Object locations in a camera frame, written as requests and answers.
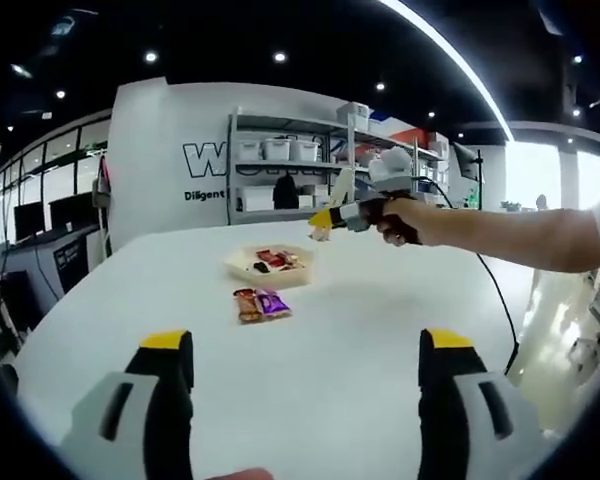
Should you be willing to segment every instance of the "led strip light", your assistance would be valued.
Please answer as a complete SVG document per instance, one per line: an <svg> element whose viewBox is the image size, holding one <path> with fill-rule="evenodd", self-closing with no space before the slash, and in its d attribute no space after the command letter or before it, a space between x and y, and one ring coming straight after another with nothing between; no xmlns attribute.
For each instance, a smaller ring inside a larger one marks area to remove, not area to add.
<svg viewBox="0 0 600 480"><path fill-rule="evenodd" d="M504 119L502 112L498 108L495 100L487 90L487 87L484 86L480 77L476 75L476 72L469 66L467 61L462 58L462 55L458 53L458 51L453 48L453 46L442 36L438 31L433 28L431 25L427 23L427 21L418 15L416 12L411 10L409 7L401 3L399 0L378 0L380 3L386 5L391 10L396 12L398 15L404 17L406 20L411 22L415 27L420 29L426 36L428 36L431 40L435 42L444 52L453 60L456 65L460 67L460 69L464 72L464 74L471 80L471 83L478 89L482 98L484 98L491 111L496 116L498 123L504 130L504 133L507 135L507 139L510 142L515 141L513 138L513 133L511 133L511 129L507 125L507 121Z"/></svg>

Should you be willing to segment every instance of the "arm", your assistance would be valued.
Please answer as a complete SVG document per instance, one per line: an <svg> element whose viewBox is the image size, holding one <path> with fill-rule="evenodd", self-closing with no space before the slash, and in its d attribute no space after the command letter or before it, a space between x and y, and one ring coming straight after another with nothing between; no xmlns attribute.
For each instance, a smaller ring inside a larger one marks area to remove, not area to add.
<svg viewBox="0 0 600 480"><path fill-rule="evenodd" d="M462 248L542 270L583 272L600 267L600 235L591 211L439 210L399 199L387 204L385 214L397 214L416 228L425 245Z"/></svg>

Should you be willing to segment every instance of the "human hand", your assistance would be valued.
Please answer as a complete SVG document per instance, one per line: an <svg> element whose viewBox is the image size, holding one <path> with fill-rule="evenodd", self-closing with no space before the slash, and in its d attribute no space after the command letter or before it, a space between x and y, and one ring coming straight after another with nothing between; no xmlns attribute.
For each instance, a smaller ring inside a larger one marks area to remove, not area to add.
<svg viewBox="0 0 600 480"><path fill-rule="evenodd" d="M263 468L250 468L231 475L213 477L209 480L273 480L273 476Z"/></svg>
<svg viewBox="0 0 600 480"><path fill-rule="evenodd" d="M386 218L389 215L397 215L400 220L413 228L417 232L417 240L414 238L405 238L404 235L398 233L388 220L378 222L378 232L382 233L385 242L400 247L405 243L422 243L423 245L436 245L431 229L427 228L431 222L431 218L439 212L436 207L427 205L424 202L410 200L407 198L396 198L385 203L383 216Z"/></svg>

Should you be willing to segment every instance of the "metal shelving unit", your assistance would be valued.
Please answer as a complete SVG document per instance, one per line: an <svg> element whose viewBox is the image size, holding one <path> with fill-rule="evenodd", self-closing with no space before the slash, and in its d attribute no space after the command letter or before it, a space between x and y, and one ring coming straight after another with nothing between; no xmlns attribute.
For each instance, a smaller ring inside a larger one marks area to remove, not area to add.
<svg viewBox="0 0 600 480"><path fill-rule="evenodd" d="M237 148L237 137L239 132L280 132L287 134L313 135L321 139L321 158L318 162L294 162L294 161L244 161L237 158L235 152ZM347 163L332 163L330 161L329 146L331 139L346 140L347 142ZM343 168L352 168L356 173L366 174L368 169L365 167L355 166L355 148L357 143L362 143L378 148L393 148L395 146L406 149L414 158L414 165L417 168L419 160L427 162L438 162L442 159L428 150L418 148L417 142L415 145L398 142L391 138L375 135L370 132L363 132L352 125L343 125L337 122L328 120L317 120L295 117L278 117L272 115L257 115L252 113L241 112L236 109L229 116L228 128L228 155L227 155L227 209L229 214L229 224L237 223L253 223L264 221L285 221L285 220L300 220L309 218L318 209L316 208L300 208L298 210L270 210L270 211L255 211L243 212L238 211L238 199L236 195L236 178L240 171L248 170L272 170L286 169L298 170L305 172L314 172L316 174L331 175L339 173ZM354 198L355 182L352 182L349 198Z"/></svg>

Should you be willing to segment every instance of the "black handle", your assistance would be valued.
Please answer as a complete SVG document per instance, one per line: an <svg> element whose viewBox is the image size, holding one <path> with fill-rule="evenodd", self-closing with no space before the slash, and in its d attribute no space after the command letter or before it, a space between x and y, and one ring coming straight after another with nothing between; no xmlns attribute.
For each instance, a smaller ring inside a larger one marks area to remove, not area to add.
<svg viewBox="0 0 600 480"><path fill-rule="evenodd" d="M369 225L377 225L381 221L389 223L389 233L399 235L407 243L422 245L418 231L402 221L398 215L384 215L385 204L392 198L414 198L408 192L391 192L389 198L372 198L360 204L360 210Z"/></svg>

